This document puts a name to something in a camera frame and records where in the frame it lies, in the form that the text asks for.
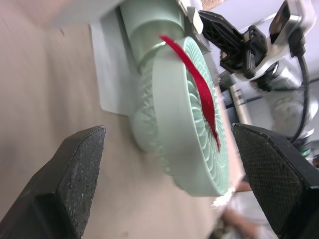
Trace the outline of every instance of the black cable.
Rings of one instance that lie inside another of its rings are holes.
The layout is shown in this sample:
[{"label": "black cable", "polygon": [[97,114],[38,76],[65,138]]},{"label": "black cable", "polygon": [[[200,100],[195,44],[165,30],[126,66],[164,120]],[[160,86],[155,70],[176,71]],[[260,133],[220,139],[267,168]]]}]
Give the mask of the black cable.
[{"label": "black cable", "polygon": [[299,125],[299,128],[298,128],[297,132],[295,133],[295,135],[289,140],[290,143],[292,143],[292,144],[298,140],[298,138],[300,137],[300,135],[304,131],[305,126],[307,124],[307,114],[309,112],[309,83],[310,83],[310,81],[309,81],[308,68],[307,68],[305,58],[303,55],[300,55],[297,58],[299,61],[301,73],[303,75],[304,109],[303,109],[302,119],[301,119],[301,123]]},{"label": "black cable", "polygon": [[307,124],[307,114],[309,112],[309,73],[308,68],[306,65],[306,61],[304,58],[305,53],[305,36],[303,31],[299,28],[296,29],[292,35],[289,37],[289,49],[291,53],[291,57],[297,57],[298,62],[300,65],[301,73],[303,75],[303,88],[304,88],[304,108],[303,108],[303,114],[302,119],[299,125],[299,128],[295,135],[289,140],[291,144],[294,144],[300,135],[303,133],[305,126]]}]

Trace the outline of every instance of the fan grille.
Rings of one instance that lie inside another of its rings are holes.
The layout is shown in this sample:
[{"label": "fan grille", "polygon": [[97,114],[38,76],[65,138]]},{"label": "fan grille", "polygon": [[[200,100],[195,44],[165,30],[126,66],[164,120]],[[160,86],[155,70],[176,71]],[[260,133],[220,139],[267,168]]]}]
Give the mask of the fan grille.
[{"label": "fan grille", "polygon": [[[192,38],[188,37],[185,40],[184,50],[206,80],[213,96],[216,130],[221,142],[220,152],[218,152],[217,144],[209,124],[203,116],[196,84],[194,83],[193,77],[187,72],[189,100],[198,139],[201,145],[202,155],[207,166],[207,171],[209,171],[209,174],[211,175],[211,181],[215,184],[218,192],[220,194],[224,194],[229,186],[228,150],[215,87],[204,57],[196,42]],[[150,60],[142,70],[142,112],[145,114],[145,123],[152,126],[152,130],[148,132],[150,136],[150,145],[152,146],[154,153],[160,158],[161,164],[164,167],[166,174],[169,174],[169,162],[165,159],[164,148],[160,142],[159,130],[154,110],[152,86],[153,64],[154,61]]]}]

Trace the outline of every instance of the red ribbon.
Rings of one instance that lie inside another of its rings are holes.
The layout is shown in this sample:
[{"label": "red ribbon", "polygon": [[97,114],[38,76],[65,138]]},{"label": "red ribbon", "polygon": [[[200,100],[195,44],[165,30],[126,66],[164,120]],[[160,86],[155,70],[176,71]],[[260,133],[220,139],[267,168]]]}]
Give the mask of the red ribbon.
[{"label": "red ribbon", "polygon": [[214,107],[214,102],[213,98],[211,95],[211,92],[209,90],[209,87],[201,75],[201,73],[197,70],[189,56],[186,54],[186,52],[181,48],[180,45],[178,45],[173,39],[169,38],[166,35],[160,36],[160,38],[167,43],[174,51],[175,53],[180,57],[180,59],[184,62],[186,68],[190,72],[190,74],[193,76],[194,81],[196,83],[199,96],[200,96],[200,101],[201,101],[201,106],[203,109],[203,114],[204,117],[206,118],[211,131],[213,132],[214,138],[217,143],[217,148],[218,151],[220,151],[220,141],[218,137],[218,133],[216,131],[216,125],[215,125],[215,107]]}]

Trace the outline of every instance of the mint green fan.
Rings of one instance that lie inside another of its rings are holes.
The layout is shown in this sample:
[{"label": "mint green fan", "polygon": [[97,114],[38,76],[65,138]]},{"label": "mint green fan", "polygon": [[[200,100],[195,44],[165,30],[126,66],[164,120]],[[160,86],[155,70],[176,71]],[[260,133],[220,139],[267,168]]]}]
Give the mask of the mint green fan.
[{"label": "mint green fan", "polygon": [[229,187],[229,162],[217,95],[196,42],[186,37],[178,43],[212,93],[220,152],[203,116],[196,84],[169,46],[163,46],[142,72],[142,103],[134,118],[133,132],[142,148],[160,158],[177,186],[192,196],[221,196]]}]

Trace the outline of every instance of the white cloth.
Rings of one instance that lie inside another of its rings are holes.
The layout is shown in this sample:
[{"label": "white cloth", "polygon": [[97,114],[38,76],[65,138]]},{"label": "white cloth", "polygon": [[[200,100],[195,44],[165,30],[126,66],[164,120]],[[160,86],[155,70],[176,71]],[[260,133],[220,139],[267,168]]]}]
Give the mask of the white cloth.
[{"label": "white cloth", "polygon": [[[236,193],[229,202],[228,208],[234,210],[248,221],[259,225],[256,239],[278,239],[271,229],[253,192]],[[222,239],[243,239],[243,237],[235,228],[233,228],[230,232],[225,234]]]}]

